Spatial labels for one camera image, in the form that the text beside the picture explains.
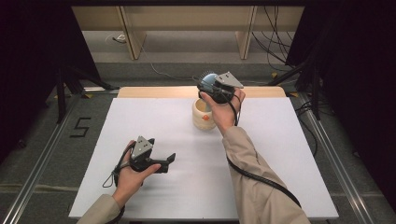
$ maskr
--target beige sleeve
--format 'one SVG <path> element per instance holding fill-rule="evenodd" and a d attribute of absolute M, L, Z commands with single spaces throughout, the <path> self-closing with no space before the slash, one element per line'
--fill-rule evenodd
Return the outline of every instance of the beige sleeve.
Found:
<path fill-rule="evenodd" d="M 103 194 L 82 216 L 78 224 L 107 223 L 118 216 L 119 213 L 120 208 L 114 198 L 111 195 Z"/>
<path fill-rule="evenodd" d="M 263 176 L 286 187 L 256 151 L 245 130 L 232 127 L 222 140 L 230 161 L 240 169 Z M 304 211 L 278 189 L 247 178 L 230 167 L 233 192 L 241 224 L 309 223 Z"/>

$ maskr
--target white tabletop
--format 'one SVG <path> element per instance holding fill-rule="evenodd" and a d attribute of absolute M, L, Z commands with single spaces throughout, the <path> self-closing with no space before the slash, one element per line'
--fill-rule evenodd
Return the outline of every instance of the white tabletop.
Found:
<path fill-rule="evenodd" d="M 125 146 L 139 135 L 155 138 L 151 158 L 176 153 L 167 174 L 154 174 L 126 204 L 131 220 L 237 219 L 221 134 L 192 124 L 195 99 L 114 99 L 78 190 L 70 217 L 80 218 L 96 199 Z M 252 139 L 311 219 L 337 218 L 289 98 L 246 98 L 239 126 Z"/>

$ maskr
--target cup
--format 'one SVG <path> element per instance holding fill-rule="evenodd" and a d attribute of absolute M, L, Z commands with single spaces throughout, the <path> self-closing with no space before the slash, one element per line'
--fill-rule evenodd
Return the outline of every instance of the cup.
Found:
<path fill-rule="evenodd" d="M 211 130 L 216 127 L 212 110 L 201 98 L 192 104 L 192 122 L 200 130 Z"/>

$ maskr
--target metal rail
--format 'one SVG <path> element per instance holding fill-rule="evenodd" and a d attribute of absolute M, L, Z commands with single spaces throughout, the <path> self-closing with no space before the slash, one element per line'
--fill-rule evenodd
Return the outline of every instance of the metal rail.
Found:
<path fill-rule="evenodd" d="M 305 94 L 301 94 L 301 101 L 302 103 L 308 102 L 308 98 Z M 324 130 L 320 120 L 316 120 L 314 114 L 311 111 L 307 111 L 308 117 L 311 121 L 312 126 L 314 127 L 315 133 L 322 144 L 324 151 L 330 161 L 330 164 L 332 165 L 332 168 L 334 169 L 334 172 L 338 178 L 338 181 L 341 184 L 341 187 L 344 190 L 344 193 L 346 194 L 353 211 L 355 212 L 355 215 L 357 219 L 359 220 L 359 223 L 362 224 L 370 224 L 370 223 L 375 223 L 372 216 L 370 215 L 370 212 L 367 209 L 367 206 L 359 194 L 357 188 L 355 187 L 352 179 L 350 178 L 349 174 L 347 173 L 347 170 L 344 166 L 344 164 L 341 162 L 337 151 L 332 145 L 332 141 L 330 140 L 329 136 L 326 134 L 326 131 Z"/>
<path fill-rule="evenodd" d="M 52 132 L 51 137 L 49 138 L 49 141 L 47 142 L 46 146 L 44 147 L 43 152 L 41 153 L 40 157 L 38 158 L 37 162 L 35 163 L 35 167 L 33 168 L 32 172 L 29 174 L 29 177 L 23 184 L 21 191 L 19 192 L 18 196 L 12 203 L 12 205 L 9 207 L 8 213 L 6 215 L 6 218 L 3 220 L 4 224 L 14 224 L 18 223 L 24 208 L 28 204 L 33 191 L 35 190 L 35 186 L 42 176 L 50 158 L 52 155 L 52 152 L 54 149 L 57 147 L 58 142 L 62 136 L 62 133 L 64 131 L 64 127 L 68 121 L 68 118 L 73 111 L 75 105 L 78 102 L 78 99 L 80 98 L 80 95 L 74 95 L 71 98 L 70 102 L 70 107 L 66 111 L 66 114 L 64 116 L 64 119 L 62 122 L 56 124 L 55 129 Z"/>

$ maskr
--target person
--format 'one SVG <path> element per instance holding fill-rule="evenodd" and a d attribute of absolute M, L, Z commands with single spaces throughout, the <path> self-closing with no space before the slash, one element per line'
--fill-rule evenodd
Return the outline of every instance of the person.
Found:
<path fill-rule="evenodd" d="M 263 176 L 286 187 L 265 159 L 255 150 L 246 131 L 234 126 L 235 117 L 231 107 L 228 104 L 217 104 L 204 92 L 200 94 L 212 109 L 213 120 L 223 136 L 222 143 L 229 160 L 242 170 Z M 235 88 L 231 103 L 237 112 L 245 96 L 243 91 Z M 120 213 L 120 209 L 129 198 L 138 191 L 143 180 L 159 168 L 159 164 L 151 165 L 142 173 L 134 172 L 131 167 L 121 169 L 119 186 L 113 196 L 102 195 L 78 223 L 106 223 L 112 220 Z M 230 167 L 230 173 L 241 224 L 309 223 L 303 209 L 280 190 L 240 175 L 232 167 Z"/>

